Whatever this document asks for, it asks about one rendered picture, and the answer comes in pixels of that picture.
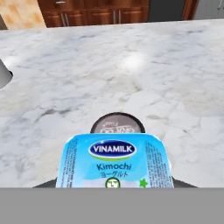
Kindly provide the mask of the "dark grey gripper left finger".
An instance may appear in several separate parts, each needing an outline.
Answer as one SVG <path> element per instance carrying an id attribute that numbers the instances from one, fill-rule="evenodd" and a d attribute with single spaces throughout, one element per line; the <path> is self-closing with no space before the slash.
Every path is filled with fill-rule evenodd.
<path id="1" fill-rule="evenodd" d="M 47 187 L 54 188 L 56 186 L 56 181 L 57 179 L 49 180 L 43 184 L 36 185 L 36 188 L 47 188 Z"/>

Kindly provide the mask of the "grey steel fridge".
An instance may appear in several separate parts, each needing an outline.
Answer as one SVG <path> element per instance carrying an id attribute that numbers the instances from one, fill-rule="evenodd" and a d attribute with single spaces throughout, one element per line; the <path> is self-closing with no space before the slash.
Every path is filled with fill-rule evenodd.
<path id="1" fill-rule="evenodd" d="M 195 20 L 224 18 L 224 0 L 199 0 Z"/>

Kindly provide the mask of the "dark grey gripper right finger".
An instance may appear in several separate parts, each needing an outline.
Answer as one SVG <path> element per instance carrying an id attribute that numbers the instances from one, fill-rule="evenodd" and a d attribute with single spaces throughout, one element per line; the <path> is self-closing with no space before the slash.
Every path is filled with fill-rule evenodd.
<path id="1" fill-rule="evenodd" d="M 173 178 L 172 181 L 173 181 L 173 184 L 174 184 L 175 188 L 177 188 L 177 187 L 195 188 L 195 185 L 187 184 L 186 182 L 177 180 L 175 178 Z"/>

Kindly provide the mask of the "black appliance front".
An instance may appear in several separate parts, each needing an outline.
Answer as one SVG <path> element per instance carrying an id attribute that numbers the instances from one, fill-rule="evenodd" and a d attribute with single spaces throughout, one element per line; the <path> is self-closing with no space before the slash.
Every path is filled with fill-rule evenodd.
<path id="1" fill-rule="evenodd" d="M 186 0 L 150 0 L 149 21 L 180 21 Z"/>

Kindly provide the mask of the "blue square yogurt container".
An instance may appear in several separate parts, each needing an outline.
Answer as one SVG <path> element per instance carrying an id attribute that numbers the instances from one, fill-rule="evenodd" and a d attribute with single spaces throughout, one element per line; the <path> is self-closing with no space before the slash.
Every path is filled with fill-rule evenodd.
<path id="1" fill-rule="evenodd" d="M 66 141 L 58 188 L 173 188 L 166 150 L 144 133 L 81 134 Z"/>

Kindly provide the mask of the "grey sink basin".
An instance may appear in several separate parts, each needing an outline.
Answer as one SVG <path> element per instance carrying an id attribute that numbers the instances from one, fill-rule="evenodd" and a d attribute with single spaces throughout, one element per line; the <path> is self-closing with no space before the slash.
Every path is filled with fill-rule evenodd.
<path id="1" fill-rule="evenodd" d="M 10 71 L 5 64 L 0 60 L 0 89 L 4 88 L 11 82 L 13 73 Z"/>

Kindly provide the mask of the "brown wooden cupboard run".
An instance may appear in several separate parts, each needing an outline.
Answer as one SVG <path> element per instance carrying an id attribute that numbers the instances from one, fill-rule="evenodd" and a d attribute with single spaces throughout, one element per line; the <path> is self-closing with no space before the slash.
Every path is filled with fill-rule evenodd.
<path id="1" fill-rule="evenodd" d="M 145 23 L 150 0 L 37 0 L 47 28 Z"/>

